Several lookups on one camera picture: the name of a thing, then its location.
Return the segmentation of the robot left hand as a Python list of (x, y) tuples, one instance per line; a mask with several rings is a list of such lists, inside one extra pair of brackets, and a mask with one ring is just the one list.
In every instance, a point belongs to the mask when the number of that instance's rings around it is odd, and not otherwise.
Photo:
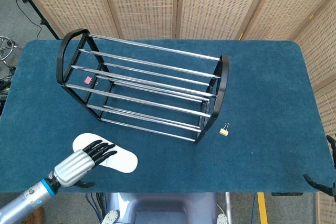
[(55, 166), (47, 177), (51, 187), (57, 191), (60, 187), (90, 188), (95, 182), (84, 182), (82, 178), (107, 158), (117, 153), (115, 144), (109, 144), (102, 139), (95, 140), (83, 149), (75, 151), (65, 160)]

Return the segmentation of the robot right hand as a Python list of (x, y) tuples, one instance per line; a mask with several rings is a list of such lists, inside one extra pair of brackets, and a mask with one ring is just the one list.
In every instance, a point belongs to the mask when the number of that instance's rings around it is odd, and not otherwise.
[[(335, 168), (335, 138), (333, 138), (330, 135), (327, 135), (326, 139), (329, 142), (332, 149), (333, 167)], [(333, 197), (335, 201), (335, 182), (333, 183), (332, 187), (328, 187), (326, 185), (316, 183), (308, 174), (304, 174), (303, 177), (311, 187), (327, 194), (328, 196)]]

